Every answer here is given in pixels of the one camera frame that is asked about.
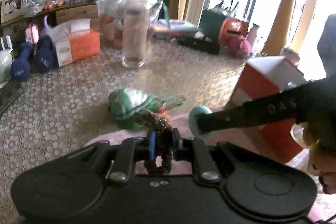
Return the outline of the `person's right hand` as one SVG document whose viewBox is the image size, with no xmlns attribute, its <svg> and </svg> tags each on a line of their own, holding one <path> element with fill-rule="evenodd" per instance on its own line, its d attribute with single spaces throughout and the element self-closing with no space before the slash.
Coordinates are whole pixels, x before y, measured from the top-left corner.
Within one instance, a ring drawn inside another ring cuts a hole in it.
<svg viewBox="0 0 336 224">
<path fill-rule="evenodd" d="M 303 149 L 309 150 L 307 170 L 318 176 L 325 194 L 335 194 L 335 131 L 327 125 L 294 124 L 291 137 Z"/>
</svg>

